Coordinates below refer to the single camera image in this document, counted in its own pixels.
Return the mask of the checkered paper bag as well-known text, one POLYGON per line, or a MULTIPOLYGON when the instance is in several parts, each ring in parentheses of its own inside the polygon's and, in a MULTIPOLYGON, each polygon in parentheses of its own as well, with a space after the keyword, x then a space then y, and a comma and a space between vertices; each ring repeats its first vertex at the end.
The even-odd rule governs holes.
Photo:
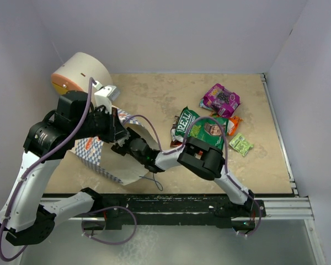
MULTIPOLYGON (((118 116, 122 123, 127 120, 125 126, 137 132, 151 148, 159 149, 158 141, 145 126, 145 120, 141 120, 140 117, 129 119, 131 114, 122 109, 118 109, 118 116)), ((140 180, 149 173, 149 170, 132 156, 122 156, 114 152, 112 146, 113 144, 101 141, 98 137, 89 137, 75 141, 71 152, 95 173, 124 186, 140 180)))

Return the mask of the purple snack packet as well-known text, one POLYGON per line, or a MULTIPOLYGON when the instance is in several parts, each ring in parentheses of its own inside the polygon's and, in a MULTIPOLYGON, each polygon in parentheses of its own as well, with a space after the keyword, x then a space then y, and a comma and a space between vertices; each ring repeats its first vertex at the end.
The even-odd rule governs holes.
POLYGON ((227 90, 219 83, 212 86, 205 93, 203 99, 208 107, 224 118, 230 118, 241 104, 238 94, 227 90))

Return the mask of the orange snack packet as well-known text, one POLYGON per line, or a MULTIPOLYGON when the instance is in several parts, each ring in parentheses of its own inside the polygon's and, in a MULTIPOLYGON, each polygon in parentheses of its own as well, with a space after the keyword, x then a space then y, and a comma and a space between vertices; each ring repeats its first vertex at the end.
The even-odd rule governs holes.
POLYGON ((232 136, 235 134, 236 130, 238 129, 240 123, 243 121, 242 118, 238 116, 232 116, 228 119, 227 125, 227 135, 232 136))

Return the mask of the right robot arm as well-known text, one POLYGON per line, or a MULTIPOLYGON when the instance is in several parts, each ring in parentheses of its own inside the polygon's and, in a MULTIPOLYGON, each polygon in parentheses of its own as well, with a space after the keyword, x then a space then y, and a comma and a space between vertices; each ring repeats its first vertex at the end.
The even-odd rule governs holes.
POLYGON ((238 215, 247 216, 254 209, 253 193, 228 169, 222 150, 195 137, 188 138, 179 149, 162 152, 129 130, 129 138, 111 149, 122 156, 130 155, 152 173, 183 166, 204 180, 214 181, 227 194, 238 215))

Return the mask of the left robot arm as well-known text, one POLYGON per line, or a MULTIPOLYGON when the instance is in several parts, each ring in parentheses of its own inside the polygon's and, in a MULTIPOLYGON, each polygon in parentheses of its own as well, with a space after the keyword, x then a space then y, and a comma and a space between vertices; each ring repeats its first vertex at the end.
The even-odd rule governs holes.
POLYGON ((17 179, 0 210, 0 233, 13 246, 39 244, 69 218, 102 212, 103 197, 91 188, 52 206, 40 203, 52 174, 77 140, 98 137, 115 143, 127 135, 109 96, 99 91, 94 98, 92 104, 88 93, 70 91, 59 97, 56 109, 30 128, 17 179))

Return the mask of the teal snack packet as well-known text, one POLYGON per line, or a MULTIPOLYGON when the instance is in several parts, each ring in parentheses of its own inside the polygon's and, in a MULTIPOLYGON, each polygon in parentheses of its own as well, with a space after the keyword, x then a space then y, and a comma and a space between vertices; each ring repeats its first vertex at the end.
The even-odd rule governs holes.
POLYGON ((212 108, 208 107, 208 106, 204 103, 204 99, 203 99, 203 98, 200 100, 199 107, 200 107, 200 108, 207 109, 207 110, 212 110, 212 108))

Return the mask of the dark brown snack packet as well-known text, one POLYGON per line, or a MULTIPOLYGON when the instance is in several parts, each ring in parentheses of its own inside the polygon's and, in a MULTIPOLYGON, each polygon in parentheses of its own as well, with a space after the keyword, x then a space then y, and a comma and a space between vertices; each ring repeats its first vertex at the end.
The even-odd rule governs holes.
POLYGON ((170 130, 170 147, 177 147, 180 146, 183 142, 183 137, 181 135, 176 134, 176 128, 179 121, 179 116, 175 115, 172 123, 172 128, 170 130))

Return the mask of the green Real chips bag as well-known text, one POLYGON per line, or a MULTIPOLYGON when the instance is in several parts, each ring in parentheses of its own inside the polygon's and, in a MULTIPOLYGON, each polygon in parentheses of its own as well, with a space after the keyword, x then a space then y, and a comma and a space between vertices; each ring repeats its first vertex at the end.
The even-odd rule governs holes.
MULTIPOLYGON (((193 110, 185 107, 179 115, 179 121, 176 128, 176 134, 184 138, 185 132, 191 123, 200 116, 193 110)), ((201 119, 197 121, 188 133, 188 137, 195 137, 219 149, 223 149, 223 138, 221 129, 211 119, 201 119)))

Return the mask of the green snack packet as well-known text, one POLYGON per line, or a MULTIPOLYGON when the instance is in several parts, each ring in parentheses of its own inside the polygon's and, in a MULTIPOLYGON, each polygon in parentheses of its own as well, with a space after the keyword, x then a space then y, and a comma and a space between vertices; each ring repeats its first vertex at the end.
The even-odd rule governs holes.
POLYGON ((240 153, 243 157, 254 147, 247 139, 241 134, 237 133, 229 142, 231 148, 240 153))

